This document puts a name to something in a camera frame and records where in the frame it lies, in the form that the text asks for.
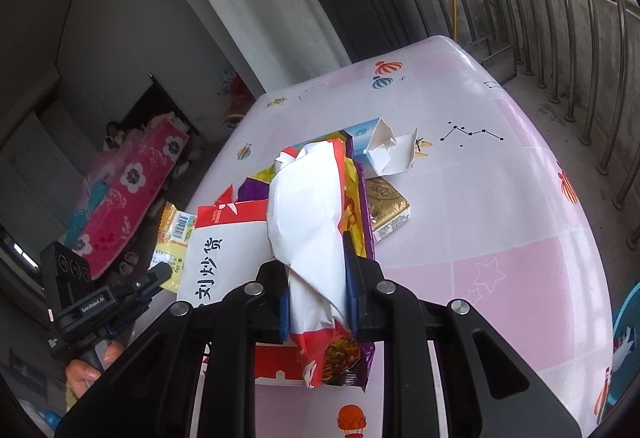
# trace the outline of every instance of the human hand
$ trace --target human hand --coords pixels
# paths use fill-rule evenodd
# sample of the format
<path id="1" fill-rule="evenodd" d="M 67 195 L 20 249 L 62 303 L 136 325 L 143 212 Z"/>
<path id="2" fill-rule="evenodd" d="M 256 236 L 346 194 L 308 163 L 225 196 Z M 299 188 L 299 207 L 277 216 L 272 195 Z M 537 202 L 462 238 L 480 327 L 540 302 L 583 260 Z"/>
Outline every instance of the human hand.
<path id="1" fill-rule="evenodd" d="M 124 347 L 122 344 L 118 341 L 111 341 L 102 355 L 102 360 L 107 364 L 113 364 L 123 352 Z M 69 363 L 65 372 L 66 382 L 71 388 L 71 391 L 76 395 L 76 398 L 80 398 L 86 393 L 87 389 L 89 389 L 87 381 L 95 382 L 102 374 L 83 360 L 78 360 L 77 358 Z"/>

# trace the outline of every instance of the star print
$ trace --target star print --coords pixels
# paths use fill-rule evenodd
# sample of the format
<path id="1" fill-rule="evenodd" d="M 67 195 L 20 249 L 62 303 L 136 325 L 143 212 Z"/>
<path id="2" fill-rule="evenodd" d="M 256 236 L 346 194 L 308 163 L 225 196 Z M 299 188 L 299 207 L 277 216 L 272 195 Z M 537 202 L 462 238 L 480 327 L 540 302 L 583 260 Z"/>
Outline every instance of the star print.
<path id="1" fill-rule="evenodd" d="M 498 260 L 492 259 L 489 264 L 478 263 L 478 277 L 474 280 L 474 286 L 484 285 L 489 293 L 493 293 L 495 290 L 495 284 L 501 281 L 505 277 L 500 270 L 498 270 Z"/>
<path id="2" fill-rule="evenodd" d="M 469 301 L 473 305 L 477 305 L 478 301 L 482 299 L 480 294 L 480 289 L 476 288 L 475 290 L 467 290 L 466 291 L 466 300 Z"/>

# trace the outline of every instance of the floor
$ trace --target floor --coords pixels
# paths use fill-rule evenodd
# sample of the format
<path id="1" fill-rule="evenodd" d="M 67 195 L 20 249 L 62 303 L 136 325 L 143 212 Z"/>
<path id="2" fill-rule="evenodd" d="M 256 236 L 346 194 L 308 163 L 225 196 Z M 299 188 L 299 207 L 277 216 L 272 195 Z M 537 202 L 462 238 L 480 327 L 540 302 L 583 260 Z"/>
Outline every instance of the floor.
<path id="1" fill-rule="evenodd" d="M 548 89 L 538 88 L 535 77 L 524 75 L 521 67 L 518 71 L 520 74 L 504 84 L 504 88 L 543 135 L 571 178 L 598 244 L 611 306 L 616 310 L 640 281 L 640 249 L 631 250 L 625 239 L 628 231 L 640 223 L 640 201 L 631 194 L 624 210 L 613 207 L 611 200 L 622 183 L 624 171 L 614 157 L 609 176 L 597 172 L 596 164 L 606 143 L 604 135 L 594 129 L 593 143 L 585 147 L 579 140 L 585 111 L 577 109 L 577 121 L 567 122 L 566 102 L 550 103 Z"/>

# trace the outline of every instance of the blanket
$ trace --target blanket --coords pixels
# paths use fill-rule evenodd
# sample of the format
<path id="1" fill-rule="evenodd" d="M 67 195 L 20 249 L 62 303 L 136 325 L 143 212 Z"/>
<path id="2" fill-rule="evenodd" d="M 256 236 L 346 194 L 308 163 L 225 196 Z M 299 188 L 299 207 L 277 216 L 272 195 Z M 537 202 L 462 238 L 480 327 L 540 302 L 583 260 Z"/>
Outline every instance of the blanket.
<path id="1" fill-rule="evenodd" d="M 188 140 L 168 118 L 133 130 L 117 151 L 98 156 L 82 184 L 65 240 L 97 278 L 124 250 Z"/>

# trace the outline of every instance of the table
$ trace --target table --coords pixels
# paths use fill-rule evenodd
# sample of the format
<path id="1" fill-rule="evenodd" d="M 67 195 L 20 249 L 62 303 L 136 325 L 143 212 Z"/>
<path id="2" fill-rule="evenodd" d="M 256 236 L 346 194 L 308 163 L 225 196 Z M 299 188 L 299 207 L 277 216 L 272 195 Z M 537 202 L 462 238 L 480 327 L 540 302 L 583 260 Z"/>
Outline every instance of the table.
<path id="1" fill-rule="evenodd" d="M 467 299 L 564 403 L 586 436 L 612 361 L 607 282 L 570 179 L 503 88 L 460 47 L 431 37 L 266 94 L 212 164 L 188 210 L 268 167 L 282 148 L 383 118 L 418 127 L 409 172 L 388 178 L 411 219 L 376 245 L 386 278 L 420 299 Z M 134 331 L 175 298 L 154 299 Z M 256 387 L 258 438 L 342 436 L 338 411 L 358 405 L 380 436 L 383 352 L 360 388 Z"/>

